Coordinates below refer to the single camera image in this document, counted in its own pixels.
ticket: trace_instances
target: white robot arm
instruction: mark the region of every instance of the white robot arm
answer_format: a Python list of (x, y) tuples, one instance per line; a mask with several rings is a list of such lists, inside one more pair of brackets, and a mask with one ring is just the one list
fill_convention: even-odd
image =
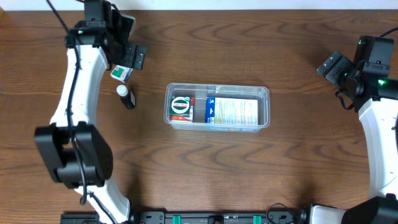
[[(75, 94), (72, 99), (72, 121), (74, 126), (77, 126), (79, 122), (85, 122), (86, 124), (93, 124), (96, 126), (96, 108), (100, 83), (107, 68), (108, 61), (101, 47), (95, 48), (92, 45), (78, 45), (77, 48), (80, 55), (81, 69), (76, 81)], [(50, 122), (50, 124), (55, 123), (57, 127), (68, 126), (65, 111), (76, 69), (75, 51), (73, 49), (68, 49), (67, 56), (67, 77), (65, 79), (58, 108)], [(82, 186), (79, 186), (79, 188), (75, 190), (79, 194), (83, 194)], [(114, 178), (111, 177), (105, 180), (103, 187), (89, 185), (87, 190), (89, 195), (90, 193), (95, 195), (114, 221), (122, 223), (128, 220), (130, 215), (130, 202), (121, 194)], [(112, 220), (100, 209), (100, 205), (93, 197), (89, 196), (88, 201), (98, 212), (101, 223), (112, 223)]]
[[(369, 200), (347, 211), (313, 206), (311, 224), (370, 223), (374, 220), (390, 223), (398, 219), (398, 81), (387, 78), (394, 41), (361, 36), (358, 43), (355, 64), (336, 51), (317, 72), (339, 89), (336, 96), (343, 108), (354, 108), (359, 114), (368, 147)], [(346, 107), (340, 93), (350, 97), (353, 104)]]
[[(398, 195), (398, 150), (395, 126), (398, 100), (369, 99), (359, 109), (368, 147), (369, 199), (387, 194)], [(340, 224), (346, 210), (316, 205), (311, 208), (310, 224)]]
[[(110, 2), (85, 1), (85, 20), (74, 29), (66, 28), (68, 70), (58, 108), (50, 126), (37, 128), (35, 132), (36, 145), (54, 181), (83, 194), (82, 173), (85, 173), (87, 199), (99, 214), (101, 223), (123, 223), (131, 215), (130, 201), (121, 194), (111, 177), (113, 156), (96, 129), (96, 108), (101, 79), (108, 64), (142, 69), (146, 47), (128, 42), (135, 23), (135, 18), (120, 14)], [(77, 57), (80, 69), (75, 73)], [(75, 87), (71, 91), (77, 74)], [(71, 93), (72, 120), (69, 124), (67, 107)], [(81, 154), (82, 165), (76, 154), (63, 150), (63, 145), (71, 138), (77, 142), (78, 147), (74, 150)]]

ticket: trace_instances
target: black cable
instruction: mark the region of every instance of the black cable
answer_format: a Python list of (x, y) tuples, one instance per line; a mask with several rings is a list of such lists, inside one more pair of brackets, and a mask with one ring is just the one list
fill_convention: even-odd
[(346, 110), (351, 110), (354, 107), (354, 103), (352, 103), (351, 105), (349, 105), (348, 107), (346, 107), (346, 103), (344, 103), (344, 99), (343, 97), (341, 97), (339, 94), (341, 93), (341, 90), (337, 91), (335, 93), (335, 96), (340, 100), (341, 105), (343, 106), (344, 109)]
[(62, 20), (62, 18), (59, 15), (59, 13), (57, 12), (57, 10), (51, 4), (50, 0), (47, 0), (47, 3), (51, 7), (51, 10), (54, 12), (55, 16), (60, 21), (62, 27), (65, 29), (65, 32), (67, 33), (67, 37), (69, 38), (70, 43), (73, 44), (73, 49), (75, 50), (75, 55), (76, 55), (76, 70), (75, 70), (75, 75), (73, 76), (72, 85), (70, 87), (70, 92), (69, 92), (69, 97), (68, 97), (68, 104), (67, 104), (67, 120), (68, 120), (68, 132), (69, 132), (69, 136), (70, 136), (70, 139), (71, 139), (71, 142), (72, 142), (73, 151), (75, 152), (76, 161), (77, 161), (77, 163), (79, 165), (80, 174), (81, 174), (81, 181), (82, 181), (82, 184), (83, 184), (83, 196), (80, 198), (80, 204), (81, 205), (85, 205), (86, 201), (87, 201), (86, 173), (85, 173), (85, 170), (83, 168), (83, 160), (81, 159), (81, 154), (80, 154), (79, 148), (76, 145), (75, 132), (72, 129), (72, 110), (71, 110), (73, 93), (75, 92), (76, 81), (77, 81), (77, 77), (78, 77), (79, 70), (80, 70), (80, 57), (79, 57), (79, 53), (78, 53), (77, 48), (76, 48), (76, 44), (74, 44), (75, 41), (73, 41), (73, 39), (69, 35), (69, 29), (68, 29), (67, 25), (64, 23), (64, 21)]
[(267, 210), (267, 212), (266, 212), (266, 218), (268, 219), (268, 221), (269, 221), (270, 223), (276, 224), (274, 221), (272, 221), (272, 220), (269, 218), (269, 210), (270, 210), (273, 206), (275, 206), (275, 205), (281, 205), (281, 206), (285, 207), (286, 210), (293, 216), (293, 221), (292, 221), (291, 223), (288, 223), (288, 224), (294, 223), (294, 220), (295, 220), (295, 215), (294, 215), (294, 213), (291, 211), (291, 209), (287, 208), (286, 205), (284, 205), (284, 204), (282, 204), (282, 203), (274, 203), (274, 204), (272, 204), (272, 205), (268, 208), (268, 210)]
[(117, 224), (116, 220), (111, 216), (111, 214), (104, 208), (104, 205), (100, 202), (100, 200), (94, 195), (93, 192), (88, 194), (91, 198), (95, 200), (99, 208), (105, 213), (105, 215), (112, 221), (113, 224)]
[(116, 12), (118, 12), (119, 17), (122, 17), (122, 15), (120, 14), (120, 11), (119, 11), (119, 9), (116, 7), (116, 5), (115, 5), (115, 4), (111, 4), (111, 6), (114, 7), (114, 10), (116, 10)]
[(397, 30), (398, 30), (398, 27), (395, 27), (392, 30), (389, 30), (389, 31), (381, 34), (380, 37), (384, 37), (385, 35), (389, 35), (390, 33), (394, 32), (394, 31), (397, 31)]

